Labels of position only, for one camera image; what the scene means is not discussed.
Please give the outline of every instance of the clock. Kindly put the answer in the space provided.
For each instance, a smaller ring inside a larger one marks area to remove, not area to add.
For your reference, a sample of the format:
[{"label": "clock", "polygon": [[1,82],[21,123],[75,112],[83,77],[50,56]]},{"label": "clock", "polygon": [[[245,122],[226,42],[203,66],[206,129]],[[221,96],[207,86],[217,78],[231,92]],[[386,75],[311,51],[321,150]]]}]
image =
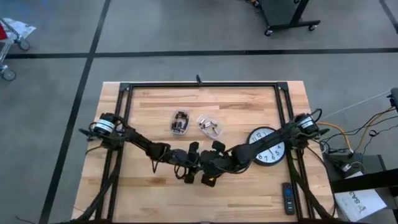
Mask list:
[{"label": "clock", "polygon": [[[253,130],[246,141],[248,144],[255,143],[256,141],[264,138],[265,136],[273,133],[275,129],[270,127],[260,127]],[[269,149],[264,149],[256,155],[254,162],[260,166],[272,166],[280,162],[285,156],[285,144],[283,142],[272,146]]]}]

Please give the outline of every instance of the white cable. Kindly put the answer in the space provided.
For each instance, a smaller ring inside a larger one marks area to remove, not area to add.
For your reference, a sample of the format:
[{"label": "white cable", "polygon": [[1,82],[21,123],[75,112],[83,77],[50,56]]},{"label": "white cable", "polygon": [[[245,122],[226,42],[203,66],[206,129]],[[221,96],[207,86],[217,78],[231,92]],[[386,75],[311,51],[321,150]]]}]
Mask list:
[{"label": "white cable", "polygon": [[365,165],[364,165],[362,162],[356,161],[356,162],[351,163],[350,166],[352,166],[353,164],[361,164],[361,166],[363,167],[363,169],[364,169],[367,173],[370,173],[369,170],[365,167]]},{"label": "white cable", "polygon": [[326,152],[326,147],[325,146],[323,146],[323,150],[321,151],[321,153],[323,154],[323,153],[325,153]]},{"label": "white cable", "polygon": [[365,103],[365,102],[367,102],[367,101],[369,101],[369,100],[373,100],[373,99],[375,99],[375,98],[377,98],[377,97],[379,97],[379,96],[382,96],[382,95],[385,95],[385,94],[388,94],[388,93],[390,93],[390,91],[385,91],[384,93],[380,93],[380,94],[378,94],[378,95],[376,95],[376,96],[372,96],[372,97],[370,97],[370,98],[367,99],[367,100],[363,100],[363,101],[361,101],[361,102],[359,102],[359,103],[355,103],[355,104],[353,104],[353,105],[351,105],[351,106],[347,106],[347,107],[345,107],[345,108],[343,108],[343,109],[340,109],[340,110],[338,110],[338,111],[335,111],[335,112],[333,112],[333,113],[331,113],[331,114],[328,114],[328,115],[324,116],[322,119],[320,119],[320,121],[324,121],[326,118],[330,117],[330,116],[333,115],[333,114],[342,112],[343,110],[347,110],[348,108],[352,108],[353,106],[360,105],[360,104],[362,104],[362,103]]}]

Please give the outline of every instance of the metal stand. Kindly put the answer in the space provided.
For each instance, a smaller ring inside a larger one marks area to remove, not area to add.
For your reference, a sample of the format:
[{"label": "metal stand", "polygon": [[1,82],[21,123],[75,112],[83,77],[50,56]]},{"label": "metal stand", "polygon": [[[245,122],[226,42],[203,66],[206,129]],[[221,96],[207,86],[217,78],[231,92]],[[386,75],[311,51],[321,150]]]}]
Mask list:
[{"label": "metal stand", "polygon": [[386,170],[359,177],[333,181],[331,187],[335,193],[355,190],[376,189],[398,186],[398,169]]},{"label": "metal stand", "polygon": [[309,31],[315,30],[321,20],[300,21],[308,2],[309,0],[261,0],[262,11],[268,23],[264,34],[269,37],[276,30],[305,26],[308,26]]}]

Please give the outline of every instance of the gray floor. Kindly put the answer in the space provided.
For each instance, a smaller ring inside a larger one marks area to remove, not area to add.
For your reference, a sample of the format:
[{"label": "gray floor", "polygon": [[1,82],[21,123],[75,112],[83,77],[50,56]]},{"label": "gray floor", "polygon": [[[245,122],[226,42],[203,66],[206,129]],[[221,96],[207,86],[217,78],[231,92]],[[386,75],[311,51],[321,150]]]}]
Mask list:
[{"label": "gray floor", "polygon": [[[398,17],[398,3],[386,2]],[[0,14],[37,27],[29,37],[30,54],[87,53],[103,4],[104,0],[3,0]],[[310,1],[303,18],[322,23],[315,32],[299,28],[267,38],[264,20],[243,1],[112,0],[97,52],[398,47],[398,35],[377,0]],[[17,48],[12,53],[23,54]],[[68,220],[72,213],[87,146],[77,129],[92,121],[102,82],[183,81],[194,80],[196,74],[204,80],[303,80],[311,107],[323,108],[328,115],[398,86],[397,62],[398,53],[96,58],[50,221]],[[37,223],[85,59],[6,63],[18,78],[0,80],[0,223],[20,223],[15,215]],[[326,120],[347,130],[356,128],[389,106],[384,97]],[[382,154],[388,169],[397,168],[397,134],[393,129],[377,137],[366,154]],[[358,137],[352,142],[356,145]]]}]

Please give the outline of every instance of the electronic device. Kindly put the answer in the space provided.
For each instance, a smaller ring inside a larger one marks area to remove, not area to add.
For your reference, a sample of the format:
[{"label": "electronic device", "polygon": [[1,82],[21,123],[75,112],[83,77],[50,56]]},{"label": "electronic device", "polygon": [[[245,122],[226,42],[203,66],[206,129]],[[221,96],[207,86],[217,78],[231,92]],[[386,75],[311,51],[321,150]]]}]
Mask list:
[{"label": "electronic device", "polygon": [[[275,129],[270,127],[260,127],[253,130],[248,137],[246,143],[253,144],[256,141],[273,133]],[[262,152],[257,154],[254,162],[260,166],[272,166],[280,162],[285,156],[285,143],[280,142],[268,149],[264,148]]]},{"label": "electronic device", "polygon": [[282,195],[286,215],[294,215],[294,197],[291,183],[282,183]]}]

